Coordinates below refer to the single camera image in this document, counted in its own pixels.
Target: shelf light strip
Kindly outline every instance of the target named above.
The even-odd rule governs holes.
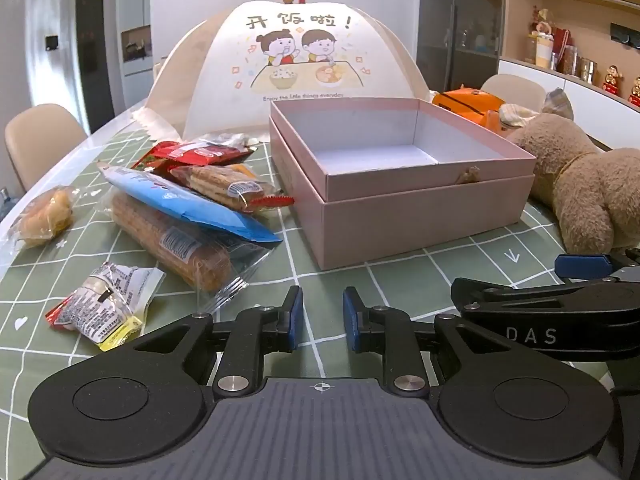
[[[635,10],[640,10],[640,5],[635,4],[633,2],[628,2],[626,0],[601,0],[601,1],[610,2],[612,4],[622,5],[622,6],[625,6],[625,7],[631,7],[632,9],[635,9]]]

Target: brown plush toy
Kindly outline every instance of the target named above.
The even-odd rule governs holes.
[[[640,150],[601,152],[573,121],[540,114],[507,137],[537,158],[531,195],[553,209],[569,254],[640,242]]]

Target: water bottle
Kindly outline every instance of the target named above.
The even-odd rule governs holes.
[[[15,198],[9,196],[7,188],[0,189],[0,222],[5,216],[9,214],[9,211],[16,205],[18,201]]]

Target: circular black cover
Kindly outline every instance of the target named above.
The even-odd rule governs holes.
[[[45,453],[89,464],[133,462],[175,446],[200,422],[201,388],[167,356],[112,352],[34,391],[28,415]]]
[[[527,362],[527,354],[492,354],[490,367],[476,356],[475,366],[450,378],[438,400],[449,428],[478,451],[512,462],[546,465],[597,451],[612,422],[607,391],[562,363]]]

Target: cartoon table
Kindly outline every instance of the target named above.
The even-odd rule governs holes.
[[[329,82],[318,79],[318,73],[331,69],[335,77]],[[293,77],[274,78],[273,75],[284,71],[295,74]],[[331,89],[362,88],[364,85],[360,75],[348,61],[336,61],[334,67],[328,62],[293,63],[281,66],[266,66],[256,76],[251,88],[258,94],[291,91],[319,91]]]

